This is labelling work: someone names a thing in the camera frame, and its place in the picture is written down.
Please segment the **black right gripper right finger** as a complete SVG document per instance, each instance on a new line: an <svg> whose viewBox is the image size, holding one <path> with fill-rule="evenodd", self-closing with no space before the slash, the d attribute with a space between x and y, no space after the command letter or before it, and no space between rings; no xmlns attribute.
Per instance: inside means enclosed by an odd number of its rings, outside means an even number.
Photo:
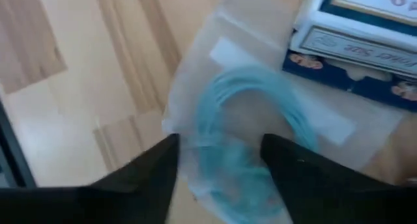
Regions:
<svg viewBox="0 0 417 224"><path fill-rule="evenodd" d="M261 141L293 223L416 223L416 188L394 186L278 135Z"/></svg>

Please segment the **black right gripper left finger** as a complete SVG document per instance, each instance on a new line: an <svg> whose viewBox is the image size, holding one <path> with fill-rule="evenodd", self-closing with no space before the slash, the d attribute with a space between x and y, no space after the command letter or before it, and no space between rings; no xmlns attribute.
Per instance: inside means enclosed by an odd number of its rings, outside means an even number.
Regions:
<svg viewBox="0 0 417 224"><path fill-rule="evenodd" d="M165 223L177 180L179 143L179 135L168 135L87 186L3 188L1 223Z"/></svg>

